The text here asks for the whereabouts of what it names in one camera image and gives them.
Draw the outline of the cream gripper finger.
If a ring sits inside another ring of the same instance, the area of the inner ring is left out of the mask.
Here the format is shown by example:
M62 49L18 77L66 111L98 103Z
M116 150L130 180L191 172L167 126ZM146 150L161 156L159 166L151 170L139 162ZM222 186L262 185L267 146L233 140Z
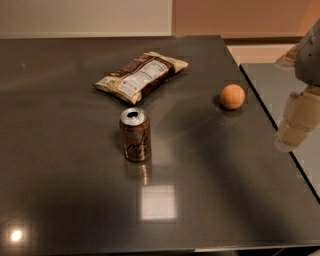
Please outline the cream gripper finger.
M276 149L290 152L298 148L319 124L320 87L309 85L302 92L292 92L276 133Z
M295 65L295 59L298 51L298 45L291 47L286 53L281 55L275 64L278 67L293 68Z

